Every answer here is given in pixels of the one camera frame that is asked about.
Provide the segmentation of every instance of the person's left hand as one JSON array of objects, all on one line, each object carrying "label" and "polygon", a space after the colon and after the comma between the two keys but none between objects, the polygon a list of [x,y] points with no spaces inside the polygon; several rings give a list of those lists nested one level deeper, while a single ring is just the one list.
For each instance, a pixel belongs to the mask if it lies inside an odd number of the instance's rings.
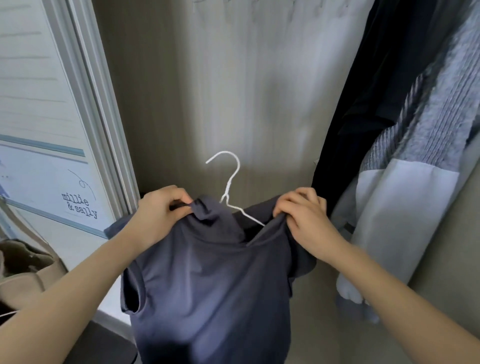
[{"label": "person's left hand", "polygon": [[170,211],[171,203],[176,200],[193,202],[183,188],[175,185],[149,192],[139,201],[137,212],[121,231],[135,242],[138,253],[165,238],[178,220],[192,213],[189,206]]}]

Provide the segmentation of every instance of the person's right arm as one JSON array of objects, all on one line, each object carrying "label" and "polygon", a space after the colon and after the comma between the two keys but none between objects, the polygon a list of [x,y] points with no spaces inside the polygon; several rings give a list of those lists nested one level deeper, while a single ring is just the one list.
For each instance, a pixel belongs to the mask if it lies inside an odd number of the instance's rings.
[{"label": "person's right arm", "polygon": [[274,216],[281,211],[295,240],[361,292],[415,363],[480,363],[480,340],[343,239],[313,188],[281,196]]}]

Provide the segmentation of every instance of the beige bag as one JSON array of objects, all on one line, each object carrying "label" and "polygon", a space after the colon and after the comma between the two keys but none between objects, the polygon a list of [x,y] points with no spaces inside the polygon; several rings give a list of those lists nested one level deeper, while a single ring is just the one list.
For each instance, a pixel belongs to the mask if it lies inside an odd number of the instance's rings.
[{"label": "beige bag", "polygon": [[67,269],[52,247],[18,219],[2,198],[0,208],[18,229],[46,251],[8,239],[0,228],[0,301],[20,310],[63,277]]}]

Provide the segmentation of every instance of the hand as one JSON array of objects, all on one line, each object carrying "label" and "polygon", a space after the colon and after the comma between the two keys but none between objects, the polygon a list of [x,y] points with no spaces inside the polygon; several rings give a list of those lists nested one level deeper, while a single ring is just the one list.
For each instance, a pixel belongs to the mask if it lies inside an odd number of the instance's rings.
[{"label": "hand", "polygon": [[328,219],[326,210],[327,201],[313,188],[300,187],[278,199],[273,216],[287,213],[293,238],[313,256],[330,263],[337,247],[346,241]]},{"label": "hand", "polygon": [[149,192],[139,201],[137,212],[121,231],[135,241],[139,253],[165,238],[178,220],[192,213],[189,206],[170,211],[171,203],[176,200],[193,202],[183,188],[175,185]]}]

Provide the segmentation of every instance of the forearm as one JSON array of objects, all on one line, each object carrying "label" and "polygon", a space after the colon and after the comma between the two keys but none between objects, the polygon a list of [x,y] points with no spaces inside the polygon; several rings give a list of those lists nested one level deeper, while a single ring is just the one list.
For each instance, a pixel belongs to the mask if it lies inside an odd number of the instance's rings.
[{"label": "forearm", "polygon": [[362,293],[388,331],[419,364],[480,363],[480,341],[387,273],[360,248],[340,241],[330,264]]},{"label": "forearm", "polygon": [[62,363],[116,278],[136,258],[138,252],[127,240],[119,234],[103,244],[2,325],[1,362]]}]

